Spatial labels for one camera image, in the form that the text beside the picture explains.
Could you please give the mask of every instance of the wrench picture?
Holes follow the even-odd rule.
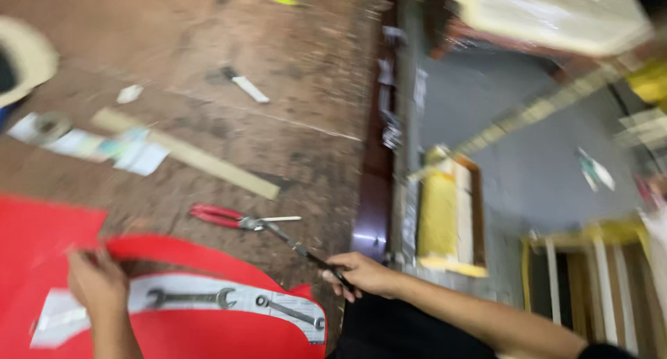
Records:
[[[207,302],[207,303],[216,303],[223,310],[227,310],[236,302],[227,302],[227,294],[234,292],[234,289],[224,288],[216,294],[169,294],[163,289],[150,289],[147,297],[154,297],[155,301],[150,304],[151,308],[160,308],[164,303],[170,302]]]
[[[317,330],[324,329],[324,318],[315,319],[315,318],[313,318],[311,316],[308,316],[304,313],[289,309],[289,308],[287,308],[283,305],[277,304],[277,303],[273,303],[269,300],[268,297],[265,297],[264,295],[258,296],[257,299],[255,299],[255,304],[258,307],[273,308],[274,310],[280,311],[280,312],[282,312],[282,313],[284,313],[288,316],[299,319],[301,321],[305,321],[305,322],[311,324],[312,326],[314,326],[315,329],[317,329]]]

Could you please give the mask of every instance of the hand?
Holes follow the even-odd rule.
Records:
[[[340,273],[355,286],[354,293],[351,293],[330,271],[321,271],[322,278],[333,286],[334,293],[343,294],[350,303],[354,303],[356,297],[362,297],[361,290],[394,299],[400,288],[401,273],[382,266],[359,252],[334,255],[326,262],[344,268],[339,270]]]
[[[127,315],[129,282],[106,250],[71,252],[67,261],[69,289],[91,321]]]

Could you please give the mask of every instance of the person's left hand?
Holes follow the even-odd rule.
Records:
[[[129,281],[105,249],[71,252],[67,261],[69,289],[91,321],[127,314]]]

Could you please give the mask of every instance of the open-end wrench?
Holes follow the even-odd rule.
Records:
[[[313,318],[311,316],[308,316],[304,313],[301,313],[301,312],[298,312],[298,311],[295,311],[295,310],[291,310],[291,309],[285,307],[284,305],[273,303],[272,301],[269,300],[268,297],[265,297],[264,295],[258,296],[257,299],[255,299],[255,304],[258,307],[273,308],[274,310],[280,311],[280,312],[282,312],[282,313],[284,313],[288,316],[299,319],[301,321],[305,321],[305,322],[311,324],[312,326],[314,326],[315,329],[317,329],[317,330],[324,329],[324,318],[315,319],[315,318]]]
[[[147,297],[154,297],[155,301],[151,303],[151,308],[160,308],[164,303],[169,302],[209,302],[217,303],[223,310],[236,304],[236,302],[227,302],[227,294],[235,291],[231,288],[224,288],[216,294],[169,294],[163,289],[150,289]]]

